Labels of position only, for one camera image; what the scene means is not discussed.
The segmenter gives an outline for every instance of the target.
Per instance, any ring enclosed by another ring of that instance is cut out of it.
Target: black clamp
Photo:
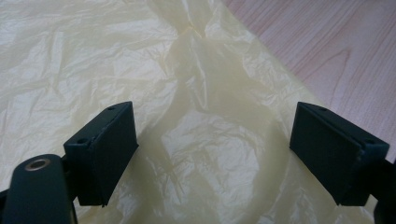
[[[375,223],[396,223],[396,165],[389,144],[332,111],[298,103],[290,149],[337,204],[364,206],[378,199]]]
[[[132,102],[102,111],[64,143],[65,155],[41,155],[15,168],[0,193],[2,223],[78,223],[73,201],[108,204],[138,148]]]

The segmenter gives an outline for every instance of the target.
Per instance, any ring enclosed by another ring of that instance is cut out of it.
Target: wooden table
[[[396,158],[396,1],[223,0],[330,110]]]

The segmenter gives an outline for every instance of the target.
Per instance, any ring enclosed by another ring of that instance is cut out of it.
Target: screw hole
[[[38,159],[38,160],[32,161],[29,164],[27,164],[25,166],[25,170],[36,171],[36,170],[40,170],[40,169],[48,166],[49,164],[50,164],[49,159]]]
[[[80,138],[80,139],[77,140],[78,144],[84,144],[84,143],[87,143],[87,142],[88,142],[88,138]]]
[[[373,139],[364,139],[364,142],[367,144],[374,144],[375,141]]]

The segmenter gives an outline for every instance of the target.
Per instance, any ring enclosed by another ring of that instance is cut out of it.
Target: wooden surface
[[[396,1],[223,0],[330,110],[396,158]]]

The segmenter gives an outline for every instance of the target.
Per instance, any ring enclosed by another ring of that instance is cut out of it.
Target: yellow plastic bag
[[[289,150],[318,100],[216,0],[0,4],[0,190],[108,105],[140,148],[80,223],[372,223],[337,207]]]

